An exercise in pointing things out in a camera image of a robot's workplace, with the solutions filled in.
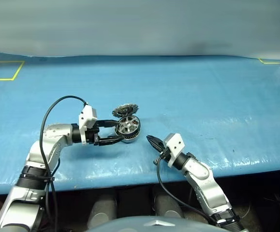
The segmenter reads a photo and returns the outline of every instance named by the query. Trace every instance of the blue tablecloth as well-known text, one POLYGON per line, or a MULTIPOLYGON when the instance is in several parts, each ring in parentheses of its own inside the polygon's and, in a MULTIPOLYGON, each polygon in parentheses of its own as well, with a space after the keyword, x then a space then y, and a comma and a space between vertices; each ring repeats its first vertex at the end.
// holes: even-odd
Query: blue tablecloth
MULTIPOLYGON (((146 135, 181 133, 185 152, 216 177, 280 170, 280 65, 239 57, 29 58, 0 54, 0 194, 7 193, 39 137, 43 116, 64 95, 84 98, 98 119, 136 103, 142 123, 132 144, 66 147, 57 190, 157 182, 158 153, 146 135)), ((65 100, 48 123, 78 123, 82 103, 65 100)), ((103 129, 100 135, 111 134, 103 129)), ((183 180, 162 166, 164 181, 183 180)))

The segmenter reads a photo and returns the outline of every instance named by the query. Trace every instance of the gray wall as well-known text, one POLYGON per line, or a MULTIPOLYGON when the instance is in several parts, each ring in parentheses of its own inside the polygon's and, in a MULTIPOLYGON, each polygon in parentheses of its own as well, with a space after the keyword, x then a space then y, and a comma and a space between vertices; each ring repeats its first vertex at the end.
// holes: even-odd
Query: gray wall
POLYGON ((0 51, 280 58, 280 0, 0 0, 0 51))

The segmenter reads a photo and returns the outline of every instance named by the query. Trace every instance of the white backdrop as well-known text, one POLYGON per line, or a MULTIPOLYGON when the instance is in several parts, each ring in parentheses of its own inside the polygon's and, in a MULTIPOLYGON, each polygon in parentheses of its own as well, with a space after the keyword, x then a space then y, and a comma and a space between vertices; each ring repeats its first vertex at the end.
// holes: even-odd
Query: white backdrop
POLYGON ((280 59, 280 0, 0 0, 0 51, 280 59))

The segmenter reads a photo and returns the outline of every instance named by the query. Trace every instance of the yellow tape marking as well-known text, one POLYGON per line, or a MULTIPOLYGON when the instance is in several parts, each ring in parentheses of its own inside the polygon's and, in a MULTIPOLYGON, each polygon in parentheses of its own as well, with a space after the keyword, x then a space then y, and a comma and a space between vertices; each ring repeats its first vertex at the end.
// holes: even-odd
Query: yellow tape marking
POLYGON ((21 70, 21 68, 23 67, 25 61, 24 60, 12 60, 12 61, 0 61, 0 63, 21 63, 12 78, 0 78, 0 81, 13 81, 17 77, 17 75, 18 75, 19 71, 21 70))
POLYGON ((266 62, 266 61, 263 61, 262 59, 258 59, 261 63, 263 64, 280 64, 280 62, 266 62))

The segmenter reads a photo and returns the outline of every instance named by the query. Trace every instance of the robotic arm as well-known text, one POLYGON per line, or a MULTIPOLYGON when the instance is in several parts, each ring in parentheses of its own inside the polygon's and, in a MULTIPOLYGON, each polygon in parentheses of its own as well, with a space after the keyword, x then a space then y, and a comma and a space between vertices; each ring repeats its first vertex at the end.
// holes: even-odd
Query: robotic arm
POLYGON ((160 158, 168 162, 169 167, 174 166, 182 171, 193 187, 203 212, 214 220, 216 226, 233 232, 247 232, 216 183, 211 168, 198 161, 193 154, 182 152, 185 145, 180 134, 171 133, 164 141, 151 135, 147 139, 160 152, 160 158))
MULTIPOLYGON (((96 110, 86 104, 79 115, 79 124, 54 124, 43 134, 43 150, 51 171, 57 165, 60 152, 74 143, 110 145, 124 139, 123 136, 100 138, 99 127, 114 127, 114 120, 97 120, 96 110)), ((36 141, 27 156, 17 183, 12 187, 0 210, 0 231, 37 231, 44 214, 45 187, 50 178, 36 141)))

